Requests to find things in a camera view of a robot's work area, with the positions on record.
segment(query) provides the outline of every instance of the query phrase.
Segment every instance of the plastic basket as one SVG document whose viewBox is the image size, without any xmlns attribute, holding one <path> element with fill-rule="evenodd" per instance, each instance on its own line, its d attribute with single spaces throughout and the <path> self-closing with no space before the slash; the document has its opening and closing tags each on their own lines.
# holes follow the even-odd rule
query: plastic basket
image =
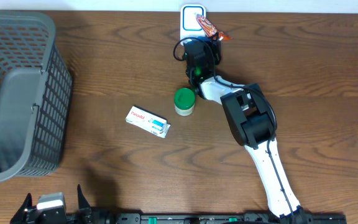
<svg viewBox="0 0 358 224">
<path fill-rule="evenodd" d="M 71 91 L 53 21 L 0 11 L 0 181 L 58 167 Z"/>
</svg>

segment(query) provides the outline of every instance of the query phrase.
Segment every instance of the basket bottom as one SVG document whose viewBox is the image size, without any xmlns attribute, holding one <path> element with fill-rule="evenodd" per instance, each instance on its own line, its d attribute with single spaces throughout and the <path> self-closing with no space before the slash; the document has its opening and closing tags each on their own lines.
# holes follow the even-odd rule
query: basket bottom
<svg viewBox="0 0 358 224">
<path fill-rule="evenodd" d="M 39 69 L 16 69 L 2 82 L 0 92 L 0 172 L 11 168 L 21 157 L 38 92 Z"/>
</svg>

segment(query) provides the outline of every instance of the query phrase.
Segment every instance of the white background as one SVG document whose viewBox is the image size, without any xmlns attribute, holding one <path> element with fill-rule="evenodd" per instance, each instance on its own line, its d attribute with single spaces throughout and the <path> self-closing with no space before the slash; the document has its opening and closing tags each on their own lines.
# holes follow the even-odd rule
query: white background
<svg viewBox="0 0 358 224">
<path fill-rule="evenodd" d="M 0 9 L 178 12 L 189 3 L 209 12 L 358 13 L 358 0 L 0 0 Z"/>
</svg>

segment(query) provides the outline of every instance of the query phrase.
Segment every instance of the wooden table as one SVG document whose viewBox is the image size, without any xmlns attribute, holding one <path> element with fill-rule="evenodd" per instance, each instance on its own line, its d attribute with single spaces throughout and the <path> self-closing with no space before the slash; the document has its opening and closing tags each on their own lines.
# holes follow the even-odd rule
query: wooden table
<svg viewBox="0 0 358 224">
<path fill-rule="evenodd" d="M 266 210 L 255 165 L 233 139 L 217 103 L 173 109 L 188 86 L 172 57 L 178 12 L 46 12 L 74 76 L 65 157 L 56 173 L 0 183 L 0 223 L 31 192 L 64 192 L 90 204 L 144 213 Z M 313 212 L 343 212 L 358 223 L 358 15 L 209 13 L 233 36 L 219 69 L 257 82 L 278 119 L 278 148 L 291 187 Z M 161 139 L 125 122 L 132 105 L 172 124 Z"/>
</svg>

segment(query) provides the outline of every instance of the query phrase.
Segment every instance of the orange and white package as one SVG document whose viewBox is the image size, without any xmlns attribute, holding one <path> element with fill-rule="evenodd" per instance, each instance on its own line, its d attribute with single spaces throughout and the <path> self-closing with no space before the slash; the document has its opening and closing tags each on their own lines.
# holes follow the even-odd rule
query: orange and white package
<svg viewBox="0 0 358 224">
<path fill-rule="evenodd" d="M 198 24 L 201 26 L 201 28 L 203 28 L 205 34 L 208 37 L 213 37 L 214 35 L 216 35 L 216 33 L 218 33 L 219 40 L 231 40 L 232 39 L 230 36 L 224 34 L 223 32 L 218 31 L 217 28 L 207 18 L 205 18 L 205 16 L 203 16 L 201 14 L 197 14 L 196 20 L 197 20 Z"/>
</svg>

